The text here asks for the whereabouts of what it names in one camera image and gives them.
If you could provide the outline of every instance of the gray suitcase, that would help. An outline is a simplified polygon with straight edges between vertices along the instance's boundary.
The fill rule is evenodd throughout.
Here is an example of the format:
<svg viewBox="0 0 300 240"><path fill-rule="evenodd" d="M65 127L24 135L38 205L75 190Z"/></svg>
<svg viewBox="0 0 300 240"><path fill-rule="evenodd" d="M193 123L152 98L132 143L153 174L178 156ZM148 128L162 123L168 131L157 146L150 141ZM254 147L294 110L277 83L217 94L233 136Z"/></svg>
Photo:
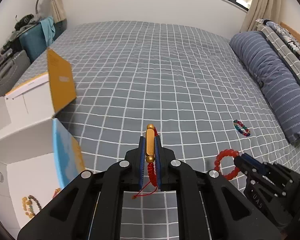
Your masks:
<svg viewBox="0 0 300 240"><path fill-rule="evenodd" d="M24 50L13 55L0 66L0 97L8 93L30 66Z"/></svg>

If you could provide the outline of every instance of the blue pillow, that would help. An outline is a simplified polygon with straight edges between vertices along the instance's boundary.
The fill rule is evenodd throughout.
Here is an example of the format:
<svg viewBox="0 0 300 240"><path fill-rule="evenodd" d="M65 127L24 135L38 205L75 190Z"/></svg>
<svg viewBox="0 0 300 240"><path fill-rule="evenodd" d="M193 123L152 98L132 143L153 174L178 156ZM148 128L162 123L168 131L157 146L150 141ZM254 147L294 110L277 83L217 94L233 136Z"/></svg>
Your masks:
<svg viewBox="0 0 300 240"><path fill-rule="evenodd" d="M259 84L288 141L300 139L300 86L263 33L238 33L230 46Z"/></svg>

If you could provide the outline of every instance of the curtain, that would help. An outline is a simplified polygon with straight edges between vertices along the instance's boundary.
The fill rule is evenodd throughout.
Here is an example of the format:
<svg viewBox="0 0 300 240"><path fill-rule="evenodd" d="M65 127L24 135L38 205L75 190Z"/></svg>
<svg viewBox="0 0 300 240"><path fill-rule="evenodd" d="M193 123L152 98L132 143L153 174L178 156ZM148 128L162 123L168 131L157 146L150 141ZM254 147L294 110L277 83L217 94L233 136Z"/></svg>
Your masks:
<svg viewBox="0 0 300 240"><path fill-rule="evenodd" d="M55 23L61 22L66 18L66 12L63 8L62 0L50 0L52 16Z"/></svg>
<svg viewBox="0 0 300 240"><path fill-rule="evenodd" d="M243 21L240 32L255 30L255 20L269 19L279 23L281 0L252 0L249 11Z"/></svg>

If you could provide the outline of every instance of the wooden bed frame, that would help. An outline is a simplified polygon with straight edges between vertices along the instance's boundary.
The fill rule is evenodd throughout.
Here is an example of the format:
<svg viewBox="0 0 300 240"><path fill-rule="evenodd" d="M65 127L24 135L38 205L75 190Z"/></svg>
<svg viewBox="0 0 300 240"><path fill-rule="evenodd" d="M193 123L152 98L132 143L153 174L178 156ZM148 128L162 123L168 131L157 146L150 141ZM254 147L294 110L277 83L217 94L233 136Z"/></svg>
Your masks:
<svg viewBox="0 0 300 240"><path fill-rule="evenodd" d="M299 42L300 42L300 33L298 33L297 31L295 31L294 29L292 29L289 25L285 24L284 22L280 23L280 26L287 29L288 32L291 33L291 35L293 37L295 37Z"/></svg>

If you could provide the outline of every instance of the white grid pattern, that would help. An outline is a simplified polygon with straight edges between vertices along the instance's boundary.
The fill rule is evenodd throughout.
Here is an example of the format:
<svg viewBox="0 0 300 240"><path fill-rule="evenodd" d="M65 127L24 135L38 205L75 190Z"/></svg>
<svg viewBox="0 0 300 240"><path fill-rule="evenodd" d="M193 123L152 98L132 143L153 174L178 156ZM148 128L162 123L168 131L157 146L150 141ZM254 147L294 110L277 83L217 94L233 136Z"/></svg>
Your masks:
<svg viewBox="0 0 300 240"><path fill-rule="evenodd" d="M77 89L58 118L93 172L122 160L148 123L163 146L198 171L212 169L219 151L233 148L300 172L300 142L287 142L258 85L220 36L179 25L102 22L66 31L51 48L72 64ZM41 55L19 82L45 70ZM234 119L250 137L235 131ZM230 158L222 161L222 173L233 168ZM242 173L231 182L243 192ZM175 192L132 195L125 192L122 239L178 239Z"/></svg>

